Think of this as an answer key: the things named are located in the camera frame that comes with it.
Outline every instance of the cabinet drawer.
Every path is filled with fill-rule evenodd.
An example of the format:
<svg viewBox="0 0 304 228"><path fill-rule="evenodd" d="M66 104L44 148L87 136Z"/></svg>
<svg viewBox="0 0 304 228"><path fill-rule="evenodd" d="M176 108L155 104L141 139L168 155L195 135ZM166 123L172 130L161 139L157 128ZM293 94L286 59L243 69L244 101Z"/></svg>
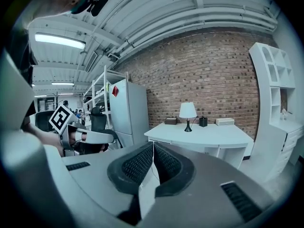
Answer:
<svg viewBox="0 0 304 228"><path fill-rule="evenodd" d="M301 130L301 128L298 129L298 130L295 130L295 131L293 131L293 132L291 132L291 133L288 133L288 134L287 134L286 140L289 139L289 138L292 138L292 137L294 137L294 136L299 135L300 130Z"/></svg>
<svg viewBox="0 0 304 228"><path fill-rule="evenodd" d="M282 149L282 152L286 152L288 150L292 150L296 145L296 141L293 141L290 145L286 145L286 143L284 144L284 147Z"/></svg>
<svg viewBox="0 0 304 228"><path fill-rule="evenodd" d="M286 142L284 143L284 147L282 149L282 152L286 152L290 149L293 149L296 145L297 140L298 140L297 137L298 137L298 135L293 136L292 138L286 140Z"/></svg>
<svg viewBox="0 0 304 228"><path fill-rule="evenodd" d="M300 128L298 133L298 139L301 138L303 136L303 128Z"/></svg>
<svg viewBox="0 0 304 228"><path fill-rule="evenodd" d="M280 156L276 160L276 163L284 162L286 160L288 161L292 151L293 150L291 149L291 150L288 150L286 152L281 152Z"/></svg>
<svg viewBox="0 0 304 228"><path fill-rule="evenodd" d="M286 166L287 162L282 162L280 164L277 164L273 167L273 169L271 170L269 176L271 178L275 178L278 175L280 175L282 173L282 171L284 170L285 166Z"/></svg>

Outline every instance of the small black box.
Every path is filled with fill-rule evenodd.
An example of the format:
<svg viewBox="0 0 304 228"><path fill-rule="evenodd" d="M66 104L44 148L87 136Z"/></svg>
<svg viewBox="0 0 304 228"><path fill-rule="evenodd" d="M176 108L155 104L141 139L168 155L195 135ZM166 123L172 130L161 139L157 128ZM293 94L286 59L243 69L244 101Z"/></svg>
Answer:
<svg viewBox="0 0 304 228"><path fill-rule="evenodd" d="M201 126L201 127L207 127L207 125L208 125L208 118L206 118L206 117L201 117L200 119L199 119L199 125Z"/></svg>
<svg viewBox="0 0 304 228"><path fill-rule="evenodd" d="M177 118L166 118L165 124L168 125L176 125L177 124Z"/></svg>

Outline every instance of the white desk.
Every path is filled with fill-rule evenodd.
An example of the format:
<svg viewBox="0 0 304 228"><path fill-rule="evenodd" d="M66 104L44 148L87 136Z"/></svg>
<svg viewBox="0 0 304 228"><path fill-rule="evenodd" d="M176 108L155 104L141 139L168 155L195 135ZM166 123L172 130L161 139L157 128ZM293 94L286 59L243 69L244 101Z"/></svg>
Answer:
<svg viewBox="0 0 304 228"><path fill-rule="evenodd" d="M253 139L236 126L217 126L208 124L200 127L193 124L192 132L185 132L186 124L166 125L162 123L144 135L149 141L177 145L197 152L221 158L239 168L245 149L253 145Z"/></svg>

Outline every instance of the ceiling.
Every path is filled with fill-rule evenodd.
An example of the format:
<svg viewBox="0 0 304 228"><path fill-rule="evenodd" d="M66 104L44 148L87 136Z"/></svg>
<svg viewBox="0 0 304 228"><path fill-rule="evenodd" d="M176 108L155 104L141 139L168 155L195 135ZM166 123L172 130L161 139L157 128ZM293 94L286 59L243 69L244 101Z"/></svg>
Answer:
<svg viewBox="0 0 304 228"><path fill-rule="evenodd" d="M272 33L280 9L272 0L109 0L97 17L87 12L37 19L29 27L38 65L33 88L37 95L84 93L93 79L138 50L187 30L234 26ZM49 33L86 42L84 50L36 42L35 33ZM90 71L85 67L93 54ZM52 82L74 82L54 86Z"/></svg>

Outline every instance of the refrigerator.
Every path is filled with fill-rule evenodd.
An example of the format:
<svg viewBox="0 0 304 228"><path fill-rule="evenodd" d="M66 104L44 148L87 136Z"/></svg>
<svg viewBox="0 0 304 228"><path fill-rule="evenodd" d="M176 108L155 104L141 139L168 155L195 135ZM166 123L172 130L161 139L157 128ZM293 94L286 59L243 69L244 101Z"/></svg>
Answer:
<svg viewBox="0 0 304 228"><path fill-rule="evenodd" d="M149 131L146 87L124 79L110 86L109 99L113 130L123 147L147 142L148 137L144 135Z"/></svg>

